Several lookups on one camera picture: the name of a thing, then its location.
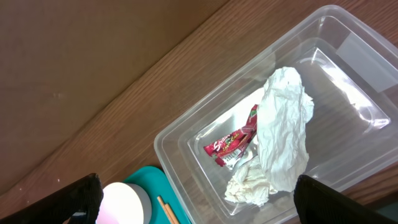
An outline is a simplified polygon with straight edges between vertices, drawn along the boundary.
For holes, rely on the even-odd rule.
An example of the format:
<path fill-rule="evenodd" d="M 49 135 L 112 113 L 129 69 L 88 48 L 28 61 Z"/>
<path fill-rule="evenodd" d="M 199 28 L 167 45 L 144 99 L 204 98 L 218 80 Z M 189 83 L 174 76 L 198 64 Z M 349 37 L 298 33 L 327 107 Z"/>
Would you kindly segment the red snack wrapper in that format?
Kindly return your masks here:
<path fill-rule="evenodd" d="M 246 148 L 257 133 L 257 107 L 254 105 L 249 113 L 246 124 L 232 133 L 204 146 L 204 151 L 220 167 L 232 169 L 242 158 Z"/>

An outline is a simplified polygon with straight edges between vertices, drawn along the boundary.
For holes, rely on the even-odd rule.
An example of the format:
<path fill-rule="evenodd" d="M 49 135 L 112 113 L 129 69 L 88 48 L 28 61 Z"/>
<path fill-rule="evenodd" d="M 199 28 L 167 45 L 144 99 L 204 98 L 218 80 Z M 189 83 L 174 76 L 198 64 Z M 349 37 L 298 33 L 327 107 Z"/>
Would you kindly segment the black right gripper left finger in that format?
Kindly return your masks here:
<path fill-rule="evenodd" d="M 89 174 L 28 207 L 1 224 L 95 224 L 104 193 L 97 174 Z"/>

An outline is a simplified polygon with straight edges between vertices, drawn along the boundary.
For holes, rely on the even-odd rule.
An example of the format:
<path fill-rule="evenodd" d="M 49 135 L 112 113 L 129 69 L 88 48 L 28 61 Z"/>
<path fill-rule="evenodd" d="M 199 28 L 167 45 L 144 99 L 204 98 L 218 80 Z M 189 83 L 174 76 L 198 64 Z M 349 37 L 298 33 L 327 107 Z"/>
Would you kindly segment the small white tissue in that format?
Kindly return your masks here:
<path fill-rule="evenodd" d="M 233 203 L 248 203 L 261 207 L 268 202 L 270 195 L 277 192 L 265 177 L 260 160 L 256 156 L 234 173 L 226 186 L 224 199 Z"/>

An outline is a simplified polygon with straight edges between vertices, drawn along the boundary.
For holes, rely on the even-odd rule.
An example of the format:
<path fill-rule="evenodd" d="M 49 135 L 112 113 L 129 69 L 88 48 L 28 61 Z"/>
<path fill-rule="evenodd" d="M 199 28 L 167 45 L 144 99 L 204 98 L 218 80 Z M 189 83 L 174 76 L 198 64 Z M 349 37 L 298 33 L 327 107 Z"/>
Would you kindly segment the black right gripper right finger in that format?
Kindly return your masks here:
<path fill-rule="evenodd" d="M 306 224 L 395 224 L 307 175 L 297 179 L 294 204 Z"/>

